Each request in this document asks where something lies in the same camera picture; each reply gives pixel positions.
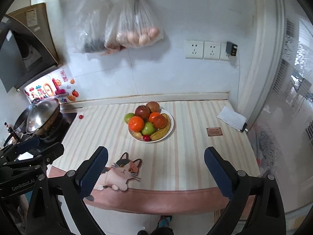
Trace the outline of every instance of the stainless steel lid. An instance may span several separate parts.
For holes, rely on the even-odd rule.
[[[32,133],[42,127],[59,105],[58,99],[43,99],[35,105],[27,117],[26,132]]]

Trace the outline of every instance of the white cloth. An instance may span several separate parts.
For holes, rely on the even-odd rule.
[[[224,106],[222,111],[218,114],[217,118],[235,128],[239,132],[242,130],[245,122],[247,121],[247,118],[245,118],[243,115],[236,113],[226,106]]]

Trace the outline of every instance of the wall socket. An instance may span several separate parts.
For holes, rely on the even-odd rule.
[[[229,61],[230,55],[226,53],[226,43],[222,43],[221,45],[221,55],[220,60]]]
[[[220,42],[204,42],[204,59],[214,59],[219,60],[221,53],[221,43]]]
[[[203,58],[203,41],[185,41],[186,58],[202,59]]]

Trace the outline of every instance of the small sign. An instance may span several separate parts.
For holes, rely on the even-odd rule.
[[[68,81],[68,78],[67,78],[67,76],[66,76],[66,74],[65,74],[65,71],[60,71],[60,74],[61,74],[61,76],[62,76],[63,81],[64,81],[64,82],[67,82],[67,81]]]
[[[33,27],[38,25],[37,10],[33,9],[26,11],[26,22],[28,27]]]
[[[222,129],[220,127],[207,128],[208,136],[222,136]]]

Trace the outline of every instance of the pink table edge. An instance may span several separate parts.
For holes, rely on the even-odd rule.
[[[49,178],[63,176],[66,172],[51,167]],[[150,191],[129,188],[114,191],[107,188],[93,190],[94,201],[84,199],[85,204],[100,209],[148,215],[195,215],[224,209],[229,200],[218,187],[189,191]],[[241,219],[247,219],[253,204],[250,196]]]

